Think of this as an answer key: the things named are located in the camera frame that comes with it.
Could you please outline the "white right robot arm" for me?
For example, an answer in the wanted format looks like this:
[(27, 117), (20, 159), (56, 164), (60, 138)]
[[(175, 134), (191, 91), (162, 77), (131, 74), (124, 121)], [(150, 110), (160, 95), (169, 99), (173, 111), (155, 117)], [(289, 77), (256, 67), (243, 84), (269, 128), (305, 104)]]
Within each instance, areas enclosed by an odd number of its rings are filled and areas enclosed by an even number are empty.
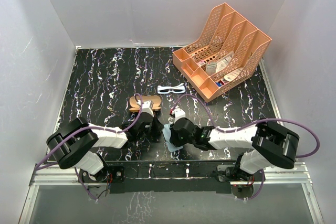
[(248, 148), (249, 152), (238, 155), (234, 166), (217, 170), (218, 176), (228, 181), (249, 180), (269, 166), (292, 169), (299, 143), (298, 134), (273, 121), (239, 130), (199, 127), (187, 118), (179, 118), (164, 126), (163, 135), (170, 152), (186, 144), (203, 151)]

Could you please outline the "brown glasses case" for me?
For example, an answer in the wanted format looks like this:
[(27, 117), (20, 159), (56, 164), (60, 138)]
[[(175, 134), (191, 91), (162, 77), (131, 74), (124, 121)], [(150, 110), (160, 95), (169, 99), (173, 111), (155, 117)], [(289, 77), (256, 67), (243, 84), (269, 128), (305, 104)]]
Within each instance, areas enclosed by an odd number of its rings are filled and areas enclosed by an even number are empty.
[[(159, 111), (161, 110), (161, 97), (158, 95), (144, 95), (142, 96), (142, 102), (146, 103), (151, 101), (153, 103), (153, 107), (152, 110), (153, 111)], [(130, 112), (138, 112), (140, 109), (140, 98), (137, 97), (135, 98), (135, 96), (132, 96), (129, 100), (129, 104), (130, 104), (130, 108), (129, 111)]]

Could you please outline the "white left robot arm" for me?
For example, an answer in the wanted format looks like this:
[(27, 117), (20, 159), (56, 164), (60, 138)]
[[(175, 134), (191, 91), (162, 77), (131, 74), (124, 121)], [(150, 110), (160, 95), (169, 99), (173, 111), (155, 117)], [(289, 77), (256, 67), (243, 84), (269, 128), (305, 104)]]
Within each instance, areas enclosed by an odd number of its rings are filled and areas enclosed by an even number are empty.
[(108, 127), (106, 131), (97, 129), (96, 125), (79, 117), (52, 134), (46, 141), (48, 148), (53, 150), (70, 134), (84, 127), (89, 128), (72, 136), (55, 150), (52, 156), (61, 169), (80, 169), (90, 174), (97, 182), (105, 181), (109, 171), (103, 157), (92, 152), (92, 148), (129, 148), (143, 137), (160, 136), (164, 129), (156, 115), (148, 112), (141, 112), (137, 120), (123, 123), (120, 127)]

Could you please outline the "light blue cleaning cloth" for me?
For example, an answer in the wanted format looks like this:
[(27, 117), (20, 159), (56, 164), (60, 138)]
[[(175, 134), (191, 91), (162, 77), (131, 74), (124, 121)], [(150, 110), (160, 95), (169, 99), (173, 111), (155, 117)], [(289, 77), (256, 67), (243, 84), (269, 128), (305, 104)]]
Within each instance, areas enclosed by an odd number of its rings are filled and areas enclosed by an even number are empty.
[(164, 137), (164, 140), (166, 142), (168, 150), (171, 153), (181, 150), (183, 148), (182, 146), (176, 147), (174, 144), (172, 144), (170, 142), (170, 138), (171, 138), (170, 125), (169, 124), (164, 124), (163, 126), (164, 126), (164, 128), (162, 130), (162, 133), (163, 133), (163, 137)]

